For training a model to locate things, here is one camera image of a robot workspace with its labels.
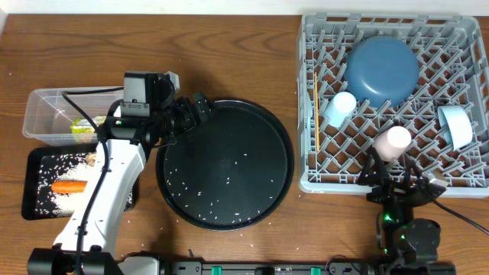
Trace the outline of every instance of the black plate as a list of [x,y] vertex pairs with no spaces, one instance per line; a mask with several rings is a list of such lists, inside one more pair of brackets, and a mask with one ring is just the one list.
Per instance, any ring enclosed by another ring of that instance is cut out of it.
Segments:
[[287,194],[292,144],[280,121],[254,103],[220,100],[212,115],[159,149],[158,185],[170,207],[194,225],[245,228],[266,218]]
[[[96,144],[42,147],[32,150],[28,157],[28,166],[25,173],[22,217],[26,220],[35,220],[70,216],[72,213],[55,213],[57,210],[56,204],[49,199],[50,196],[52,197],[50,185],[58,176],[62,176],[68,171],[65,168],[67,164],[77,165],[82,163],[86,153],[95,151]],[[133,209],[136,204],[136,199],[138,198],[137,183],[132,189],[132,198],[126,203],[125,210]]]

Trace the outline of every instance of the white cup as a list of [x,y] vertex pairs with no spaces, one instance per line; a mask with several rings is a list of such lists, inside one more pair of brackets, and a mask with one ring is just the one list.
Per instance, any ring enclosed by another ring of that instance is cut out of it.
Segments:
[[351,118],[357,106],[357,99],[349,92],[337,93],[326,106],[323,116],[333,127],[340,127],[346,118]]
[[404,127],[394,126],[375,137],[372,146],[383,161],[391,162],[399,158],[410,143],[410,132]]
[[447,105],[438,107],[438,120],[440,127],[449,126],[449,130],[443,134],[447,145],[452,150],[472,142],[472,126],[465,110],[458,105]]

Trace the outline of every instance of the blue bowl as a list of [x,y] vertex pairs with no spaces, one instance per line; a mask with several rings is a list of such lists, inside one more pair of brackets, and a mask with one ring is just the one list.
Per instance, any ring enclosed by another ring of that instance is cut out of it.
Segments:
[[380,108],[400,105],[416,88],[419,65],[416,55],[402,41],[392,37],[372,37],[360,43],[346,59],[345,80],[359,102],[370,99]]

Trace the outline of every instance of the chopstick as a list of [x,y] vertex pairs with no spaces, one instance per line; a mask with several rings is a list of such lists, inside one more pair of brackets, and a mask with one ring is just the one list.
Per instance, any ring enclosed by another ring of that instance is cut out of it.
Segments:
[[316,113],[316,152],[319,152],[319,99],[318,99],[318,73],[314,73],[314,112]]

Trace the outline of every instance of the pink cup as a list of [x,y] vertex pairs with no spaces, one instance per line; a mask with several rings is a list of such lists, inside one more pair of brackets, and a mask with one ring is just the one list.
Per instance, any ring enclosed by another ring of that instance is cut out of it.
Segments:
[[383,161],[391,162],[399,158],[410,143],[410,132],[404,127],[394,126],[375,137],[372,146]]

